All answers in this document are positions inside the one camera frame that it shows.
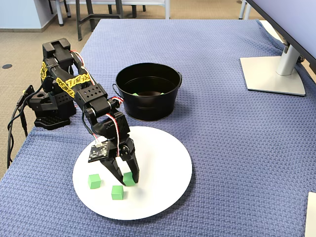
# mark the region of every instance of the textured blue fabric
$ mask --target textured blue fabric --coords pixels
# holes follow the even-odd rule
[[[93,140],[77,109],[71,125],[34,128],[26,139],[0,183],[0,236],[304,236],[308,192],[316,191],[316,85],[298,65],[306,97],[248,91],[239,60],[281,52],[255,20],[101,20],[82,55],[110,96],[131,64],[182,73],[169,117],[127,120],[178,138],[192,158],[191,183],[147,219],[92,212],[72,183]]]

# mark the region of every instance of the bucket handle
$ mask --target bucket handle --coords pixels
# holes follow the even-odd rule
[[[182,74],[180,73],[180,72],[178,72],[177,71],[177,73],[179,74],[179,76],[180,76],[180,85],[179,85],[179,87],[181,86],[181,84],[182,84]]]
[[[115,88],[114,88],[115,85],[116,85],[115,83],[112,84],[113,91],[114,91],[120,98],[124,99],[124,98],[117,92],[117,90],[115,90]]]

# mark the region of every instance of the white circular board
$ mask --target white circular board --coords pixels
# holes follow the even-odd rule
[[[73,182],[80,200],[92,211],[117,220],[136,220],[156,215],[173,205],[185,192],[192,175],[192,162],[182,143],[167,132],[151,127],[130,127],[139,166],[139,182],[124,186],[123,200],[112,200],[113,185],[121,183],[100,161],[88,163],[90,143],[74,167]],[[117,158],[122,174],[126,162]],[[101,187],[90,189],[88,176],[99,174]]]

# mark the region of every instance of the silver stand base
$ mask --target silver stand base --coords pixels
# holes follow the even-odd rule
[[[276,73],[281,57],[241,58],[248,90],[305,96],[303,82],[296,69],[291,75]]]

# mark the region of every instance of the black bucket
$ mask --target black bucket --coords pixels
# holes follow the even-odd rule
[[[155,121],[170,115],[181,83],[179,72],[156,63],[124,68],[116,80],[127,114],[143,121]]]

